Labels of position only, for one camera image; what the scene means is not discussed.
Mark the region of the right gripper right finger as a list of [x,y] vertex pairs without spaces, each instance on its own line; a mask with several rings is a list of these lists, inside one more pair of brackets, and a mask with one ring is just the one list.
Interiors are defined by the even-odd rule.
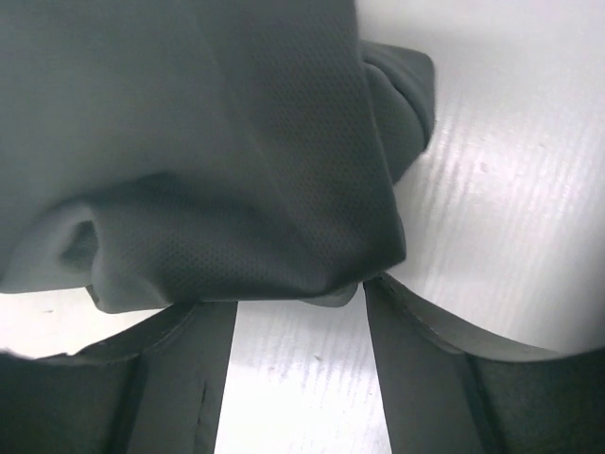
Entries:
[[604,352],[498,336],[382,274],[364,292],[395,453],[600,453]]

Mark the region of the grey t-shirt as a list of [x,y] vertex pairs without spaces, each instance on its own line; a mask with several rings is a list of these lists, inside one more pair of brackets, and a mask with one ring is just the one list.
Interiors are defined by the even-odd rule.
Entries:
[[352,1],[5,1],[1,289],[334,305],[405,259],[434,116]]

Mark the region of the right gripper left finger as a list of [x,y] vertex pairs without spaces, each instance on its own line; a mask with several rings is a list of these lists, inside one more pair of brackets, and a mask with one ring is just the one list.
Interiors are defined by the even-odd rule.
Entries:
[[214,452],[235,315],[174,305],[72,356],[2,354],[2,452]]

